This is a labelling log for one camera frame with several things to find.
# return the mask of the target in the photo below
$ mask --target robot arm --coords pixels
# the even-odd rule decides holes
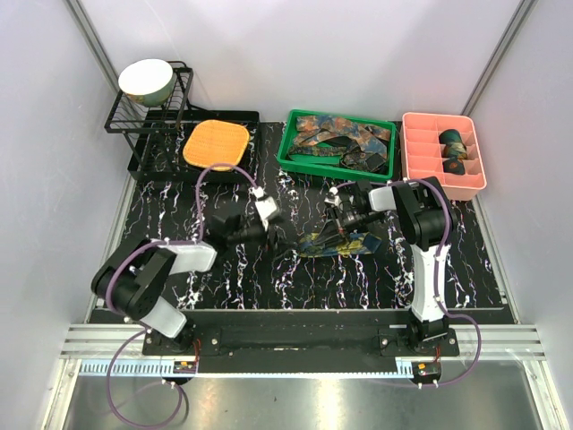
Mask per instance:
[[[262,188],[252,189],[257,213],[250,219],[233,215],[213,217],[210,234],[200,243],[158,245],[136,257],[121,273],[112,292],[114,307],[134,321],[139,321],[174,343],[186,348],[192,342],[192,322],[170,305],[161,293],[168,276],[187,271],[210,271],[218,254],[231,245],[267,240],[269,224],[277,220],[278,206]],[[119,266],[137,249],[155,240],[128,237],[107,259],[91,283],[91,290],[106,297],[110,280]]]
[[[457,216],[452,210],[440,183],[435,177],[425,179],[434,185],[444,197],[451,219],[450,232],[456,228]],[[338,189],[332,188],[325,203],[331,210],[336,207],[338,240],[344,240],[351,229],[371,227],[385,211],[396,211],[398,222],[406,241],[412,247],[414,255],[414,299],[410,308],[408,338],[413,347],[422,342],[442,338],[448,334],[449,322],[440,310],[437,299],[443,300],[445,284],[446,255],[450,248],[448,239],[436,262],[436,251],[440,245],[446,220],[437,198],[425,186],[419,183],[398,183],[372,189],[367,182],[356,183],[352,193],[351,209],[344,208],[344,199],[338,195]],[[438,263],[438,298],[435,293],[434,270]]]

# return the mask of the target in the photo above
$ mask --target black wire dish rack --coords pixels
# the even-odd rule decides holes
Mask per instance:
[[[244,125],[249,131],[249,145],[238,166],[254,175],[261,141],[259,112],[208,110],[189,101],[193,70],[182,61],[169,61],[176,75],[175,88],[160,107],[144,107],[117,93],[106,121],[108,133],[122,133],[132,149],[127,170],[136,181],[197,182],[202,168],[189,165],[183,147],[193,128],[208,119]],[[242,183],[246,178],[231,171],[212,171],[206,181]]]

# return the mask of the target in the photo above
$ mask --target gray floor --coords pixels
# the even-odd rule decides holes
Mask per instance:
[[[444,380],[463,369],[444,364]],[[116,403],[149,378],[115,378]],[[201,379],[185,386],[189,414],[169,428],[184,429],[540,429],[518,363],[482,362],[462,383],[436,390],[389,388],[373,381]],[[154,387],[121,411],[141,424],[165,419],[176,404],[167,387]],[[105,379],[80,377],[66,429],[130,428],[107,412]]]

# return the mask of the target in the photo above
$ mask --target black tray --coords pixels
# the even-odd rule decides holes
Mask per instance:
[[[179,121],[179,127],[171,123],[172,131],[165,132],[153,128],[155,121],[161,124],[177,118],[176,110],[168,112],[150,111],[145,123],[155,133],[142,133],[133,148],[132,159],[127,167],[136,181],[171,181],[171,182],[197,182],[202,168],[195,168],[183,159],[183,147],[189,139],[194,127],[205,120],[217,119],[244,125],[249,131],[250,140],[243,158],[238,166],[250,175],[255,174],[256,159],[258,156],[261,128],[259,127],[259,112],[238,110],[204,110],[186,109]],[[247,179],[235,172],[209,172],[205,180],[211,183],[244,183]]]

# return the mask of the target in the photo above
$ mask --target metal frame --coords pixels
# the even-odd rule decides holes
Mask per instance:
[[[501,60],[503,60],[503,57],[507,54],[511,44],[513,43],[513,40],[518,35],[521,27],[523,27],[525,24],[529,14],[534,10],[536,4],[537,0],[521,0],[519,2],[516,11],[513,12],[511,19],[509,20],[508,26],[505,28],[503,34],[501,35],[498,45],[493,50],[492,56],[490,56],[490,59],[483,69],[480,78],[477,80],[477,84],[474,86],[474,89],[472,90],[466,105],[462,109],[461,115],[472,115],[477,102],[482,97],[482,94],[485,91],[488,83],[490,83],[490,79],[495,74],[495,71],[500,65]]]
[[[479,98],[483,94],[489,80],[500,64],[501,59],[507,53],[509,46],[516,37],[519,29],[524,24],[527,16],[533,10],[537,0],[522,0],[512,16],[508,27],[505,29],[498,46],[495,48],[492,57],[485,66],[483,73],[475,85],[464,110],[463,115],[470,115],[475,108]],[[102,47],[96,31],[91,25],[88,15],[85,13],[79,0],[64,0],[70,8],[72,17],[76,20],[78,27],[86,39],[90,49],[96,57],[98,64],[102,68],[110,86],[117,90],[116,77],[105,49]],[[104,260],[115,249],[122,235],[123,219],[129,209],[130,195],[133,192],[134,181],[128,177],[122,201],[115,215],[115,223],[107,241]],[[497,246],[491,235],[489,222],[483,212],[479,199],[474,201],[480,228],[483,231],[484,239],[490,257],[492,267],[495,270],[496,279],[504,289],[509,305],[517,317],[517,309],[513,296],[508,288],[507,277],[501,265],[501,259]],[[90,309],[86,315],[86,322],[91,309],[96,304],[95,300],[90,303]],[[468,360],[475,352],[476,339],[475,332],[471,326],[454,326],[457,331],[460,346],[460,357],[445,358],[444,360]],[[535,401],[535,406],[543,428],[569,428],[564,416],[559,397],[555,391],[549,367],[545,360],[543,348],[534,326],[530,325],[482,325],[483,330],[483,355],[482,360],[517,360],[523,364],[529,387]],[[62,355],[58,362],[56,374],[54,376],[54,389],[46,411],[42,428],[57,429],[63,428],[65,417],[73,395],[73,389],[77,381],[81,368],[81,361],[88,357],[98,357],[109,359],[123,343],[127,337],[139,330],[137,326],[128,324],[77,324],[73,325],[68,333],[68,337],[62,350]],[[143,358],[141,350],[143,339],[136,340],[126,348],[123,357],[132,359]],[[174,359],[174,357],[162,357],[163,360]]]
[[[455,325],[453,328],[458,335],[460,357],[444,357],[444,361],[471,360],[477,346],[475,330],[468,325]],[[551,373],[545,360],[545,354],[537,330],[533,325],[484,325],[481,326],[483,349],[481,360],[518,361],[526,372],[529,388],[535,401],[537,413],[544,429],[563,428],[569,425],[563,413],[562,406],[555,391]],[[109,360],[129,337],[140,328],[134,324],[75,324],[72,325],[62,349],[56,375],[57,384],[53,390],[42,428],[60,430],[63,428],[65,417],[70,406],[73,388],[80,373],[82,360]],[[150,357],[141,353],[143,338],[135,340],[126,350],[123,358],[136,360],[161,360],[166,363],[173,360],[194,361],[194,356],[188,357]],[[403,362],[420,360],[420,357],[402,357]],[[197,377],[282,377],[300,378],[300,374],[202,374]],[[306,374],[305,378],[337,377],[378,378],[384,375],[376,374]]]

